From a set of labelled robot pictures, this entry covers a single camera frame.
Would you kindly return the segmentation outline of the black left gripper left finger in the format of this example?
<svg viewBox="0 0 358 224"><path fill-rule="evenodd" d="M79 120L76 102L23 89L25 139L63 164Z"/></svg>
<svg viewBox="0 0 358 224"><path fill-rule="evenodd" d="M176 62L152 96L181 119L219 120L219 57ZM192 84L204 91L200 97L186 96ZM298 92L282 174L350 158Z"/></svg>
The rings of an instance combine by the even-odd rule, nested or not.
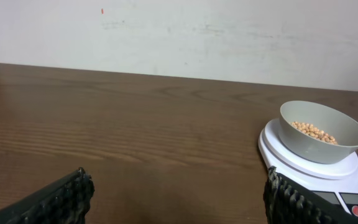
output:
<svg viewBox="0 0 358 224"><path fill-rule="evenodd" d="M80 167L0 210L0 224L85 224L94 195L91 176Z"/></svg>

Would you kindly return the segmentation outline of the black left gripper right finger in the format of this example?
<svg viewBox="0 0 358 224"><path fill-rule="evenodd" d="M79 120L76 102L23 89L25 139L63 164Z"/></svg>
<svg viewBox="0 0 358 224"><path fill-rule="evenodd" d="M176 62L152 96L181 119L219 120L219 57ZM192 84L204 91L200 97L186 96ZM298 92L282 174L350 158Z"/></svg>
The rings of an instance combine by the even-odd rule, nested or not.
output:
<svg viewBox="0 0 358 224"><path fill-rule="evenodd" d="M358 223L358 166L349 177L314 177L268 168L263 201L268 223Z"/></svg>

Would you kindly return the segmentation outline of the white digital kitchen scale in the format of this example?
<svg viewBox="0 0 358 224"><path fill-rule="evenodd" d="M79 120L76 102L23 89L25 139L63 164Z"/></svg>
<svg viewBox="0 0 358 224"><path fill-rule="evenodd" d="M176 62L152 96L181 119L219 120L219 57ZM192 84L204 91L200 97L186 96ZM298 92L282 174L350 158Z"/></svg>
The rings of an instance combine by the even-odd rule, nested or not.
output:
<svg viewBox="0 0 358 224"><path fill-rule="evenodd" d="M333 205L358 218L358 156L352 153L335 164L319 164L297 156L281 142L278 119L259 136L259 151L267 168L291 178Z"/></svg>

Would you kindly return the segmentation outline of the grey round bowl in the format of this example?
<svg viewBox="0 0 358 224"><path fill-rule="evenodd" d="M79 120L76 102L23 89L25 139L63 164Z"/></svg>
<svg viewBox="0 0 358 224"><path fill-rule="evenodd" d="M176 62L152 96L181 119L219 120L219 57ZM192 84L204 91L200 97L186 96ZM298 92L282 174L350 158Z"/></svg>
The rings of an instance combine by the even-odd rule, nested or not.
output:
<svg viewBox="0 0 358 224"><path fill-rule="evenodd" d="M288 101L280 107L280 139L298 156L321 164L334 164L358 150L358 122L350 116L325 105L309 101ZM308 124L333 137L318 139L294 127Z"/></svg>

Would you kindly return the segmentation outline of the soybeans in grey bowl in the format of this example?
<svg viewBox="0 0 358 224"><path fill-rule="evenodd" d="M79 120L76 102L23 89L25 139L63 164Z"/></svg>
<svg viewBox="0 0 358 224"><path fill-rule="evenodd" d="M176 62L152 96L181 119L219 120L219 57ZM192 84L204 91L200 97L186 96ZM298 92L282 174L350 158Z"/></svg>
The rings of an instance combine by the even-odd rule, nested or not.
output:
<svg viewBox="0 0 358 224"><path fill-rule="evenodd" d="M322 129L317 128L314 124L293 121L291 122L291 125L309 137L329 144L338 145L334 136L324 132Z"/></svg>

